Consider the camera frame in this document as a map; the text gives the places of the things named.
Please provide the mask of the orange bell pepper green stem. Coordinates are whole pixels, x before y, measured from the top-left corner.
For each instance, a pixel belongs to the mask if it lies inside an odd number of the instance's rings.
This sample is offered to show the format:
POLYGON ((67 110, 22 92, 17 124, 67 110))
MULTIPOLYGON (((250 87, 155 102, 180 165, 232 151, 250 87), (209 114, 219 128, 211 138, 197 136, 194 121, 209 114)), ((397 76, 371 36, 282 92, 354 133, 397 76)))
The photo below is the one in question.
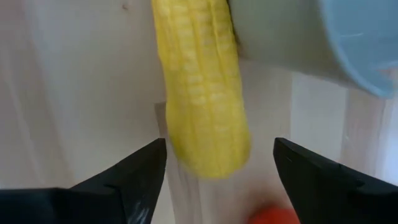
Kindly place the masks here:
POLYGON ((257 208, 245 224, 300 224, 300 220, 292 207, 273 203, 257 208))

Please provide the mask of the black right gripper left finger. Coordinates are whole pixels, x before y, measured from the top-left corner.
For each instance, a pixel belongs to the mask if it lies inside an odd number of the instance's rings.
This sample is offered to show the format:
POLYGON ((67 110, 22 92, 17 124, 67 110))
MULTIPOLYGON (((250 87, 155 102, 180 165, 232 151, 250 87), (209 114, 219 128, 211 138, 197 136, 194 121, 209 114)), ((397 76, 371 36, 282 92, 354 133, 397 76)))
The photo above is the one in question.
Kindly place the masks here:
POLYGON ((0 224, 150 224, 166 162, 159 138, 69 189, 0 190, 0 224))

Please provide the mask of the light blue plastic bin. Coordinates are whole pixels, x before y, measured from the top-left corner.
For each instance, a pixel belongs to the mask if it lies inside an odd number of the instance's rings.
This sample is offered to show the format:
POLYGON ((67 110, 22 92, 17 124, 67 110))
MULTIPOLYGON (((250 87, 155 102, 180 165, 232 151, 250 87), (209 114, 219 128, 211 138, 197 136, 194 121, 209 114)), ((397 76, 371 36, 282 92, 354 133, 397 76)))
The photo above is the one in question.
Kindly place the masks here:
POLYGON ((390 98, 398 0, 228 0, 243 57, 390 98))

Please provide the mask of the yellow corn cob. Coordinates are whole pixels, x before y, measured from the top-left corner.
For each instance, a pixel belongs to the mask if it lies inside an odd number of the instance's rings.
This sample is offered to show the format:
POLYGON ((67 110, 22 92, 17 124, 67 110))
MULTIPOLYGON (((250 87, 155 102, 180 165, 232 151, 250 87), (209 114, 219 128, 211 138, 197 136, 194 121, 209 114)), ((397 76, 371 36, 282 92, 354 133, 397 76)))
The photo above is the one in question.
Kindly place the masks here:
POLYGON ((225 178, 249 158, 251 137, 228 0, 151 0, 177 159, 225 178))

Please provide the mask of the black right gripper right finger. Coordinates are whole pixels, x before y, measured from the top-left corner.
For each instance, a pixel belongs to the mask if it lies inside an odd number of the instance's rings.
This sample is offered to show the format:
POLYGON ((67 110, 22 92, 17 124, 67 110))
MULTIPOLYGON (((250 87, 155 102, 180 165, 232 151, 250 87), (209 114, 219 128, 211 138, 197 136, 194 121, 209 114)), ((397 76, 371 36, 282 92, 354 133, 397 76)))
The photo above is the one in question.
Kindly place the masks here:
POLYGON ((398 224, 398 186, 285 138, 273 156, 301 224, 398 224))

